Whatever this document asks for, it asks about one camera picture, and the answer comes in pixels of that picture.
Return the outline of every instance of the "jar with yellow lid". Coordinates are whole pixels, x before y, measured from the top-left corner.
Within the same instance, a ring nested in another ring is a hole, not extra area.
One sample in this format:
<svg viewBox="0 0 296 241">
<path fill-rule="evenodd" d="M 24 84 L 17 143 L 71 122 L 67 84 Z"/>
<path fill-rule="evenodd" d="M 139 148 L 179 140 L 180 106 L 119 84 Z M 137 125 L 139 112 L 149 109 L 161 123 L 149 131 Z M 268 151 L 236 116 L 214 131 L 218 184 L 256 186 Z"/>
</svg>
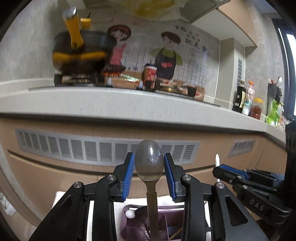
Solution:
<svg viewBox="0 0 296 241">
<path fill-rule="evenodd" d="M 257 120 L 260 120 L 262 109 L 263 109 L 263 100 L 255 97 L 252 101 L 250 116 Z"/>
</svg>

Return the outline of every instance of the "cartoon apron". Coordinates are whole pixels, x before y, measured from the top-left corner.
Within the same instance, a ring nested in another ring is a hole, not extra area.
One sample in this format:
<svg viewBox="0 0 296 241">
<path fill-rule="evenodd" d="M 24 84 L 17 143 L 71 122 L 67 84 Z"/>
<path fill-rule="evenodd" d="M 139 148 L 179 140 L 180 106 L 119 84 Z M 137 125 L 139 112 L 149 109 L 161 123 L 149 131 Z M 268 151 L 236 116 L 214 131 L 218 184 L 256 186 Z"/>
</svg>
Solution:
<svg viewBox="0 0 296 241">
<path fill-rule="evenodd" d="M 171 80 L 174 76 L 176 67 L 176 52 L 173 58 L 163 55 L 163 48 L 155 58 L 155 65 L 157 66 L 156 76 L 159 78 Z"/>
</svg>

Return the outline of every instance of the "brown hair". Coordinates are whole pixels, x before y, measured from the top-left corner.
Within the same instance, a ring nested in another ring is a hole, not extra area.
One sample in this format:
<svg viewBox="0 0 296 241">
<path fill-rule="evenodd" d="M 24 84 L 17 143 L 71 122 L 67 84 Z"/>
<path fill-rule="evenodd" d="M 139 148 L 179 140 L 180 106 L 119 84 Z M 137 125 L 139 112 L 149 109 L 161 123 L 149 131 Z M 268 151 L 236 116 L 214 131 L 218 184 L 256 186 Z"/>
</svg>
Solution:
<svg viewBox="0 0 296 241">
<path fill-rule="evenodd" d="M 121 41 L 127 40 L 131 36 L 131 29 L 126 25 L 114 25 L 110 28 L 108 28 L 107 33 L 111 34 L 113 32 L 120 31 L 123 34 L 126 34 L 126 37 L 122 39 Z"/>
<path fill-rule="evenodd" d="M 169 40 L 171 40 L 177 44 L 181 43 L 180 37 L 177 34 L 174 34 L 172 32 L 163 32 L 163 33 L 161 33 L 161 37 L 162 38 L 167 37 Z"/>
</svg>

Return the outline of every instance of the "silver bolt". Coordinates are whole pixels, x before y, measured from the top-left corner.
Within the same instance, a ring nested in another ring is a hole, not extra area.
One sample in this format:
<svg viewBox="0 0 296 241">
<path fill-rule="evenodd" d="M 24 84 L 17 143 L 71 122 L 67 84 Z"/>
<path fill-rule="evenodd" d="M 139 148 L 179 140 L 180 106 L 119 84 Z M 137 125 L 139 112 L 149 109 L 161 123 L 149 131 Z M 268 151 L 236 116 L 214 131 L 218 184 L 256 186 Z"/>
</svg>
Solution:
<svg viewBox="0 0 296 241">
<path fill-rule="evenodd" d="M 186 175 L 183 176 L 183 179 L 184 179 L 185 181 L 190 181 L 191 178 L 192 178 L 192 177 L 191 177 L 190 175 L 188 175 L 188 174 L 186 174 Z"/>
<path fill-rule="evenodd" d="M 73 184 L 73 187 L 80 188 L 82 186 L 82 182 L 76 182 Z"/>
<path fill-rule="evenodd" d="M 113 174 L 109 174 L 109 175 L 107 176 L 107 179 L 110 180 L 110 181 L 113 181 L 115 178 L 116 178 L 116 176 L 113 175 Z"/>
<path fill-rule="evenodd" d="M 224 183 L 216 183 L 216 186 L 217 188 L 220 188 L 220 189 L 225 187 Z"/>
</svg>

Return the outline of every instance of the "white ball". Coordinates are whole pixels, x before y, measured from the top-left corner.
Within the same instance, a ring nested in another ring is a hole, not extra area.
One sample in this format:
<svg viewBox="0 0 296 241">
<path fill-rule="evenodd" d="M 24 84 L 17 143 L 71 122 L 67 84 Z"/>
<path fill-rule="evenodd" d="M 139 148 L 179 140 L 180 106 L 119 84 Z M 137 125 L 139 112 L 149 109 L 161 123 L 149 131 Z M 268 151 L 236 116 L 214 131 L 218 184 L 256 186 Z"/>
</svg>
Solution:
<svg viewBox="0 0 296 241">
<path fill-rule="evenodd" d="M 131 209 L 127 210 L 127 211 L 125 212 L 125 215 L 126 215 L 126 217 L 129 218 L 129 219 L 132 219 L 132 218 L 134 218 L 134 217 L 136 216 L 136 215 L 135 215 L 135 211 L 134 211 L 134 210 L 131 210 Z"/>
</svg>

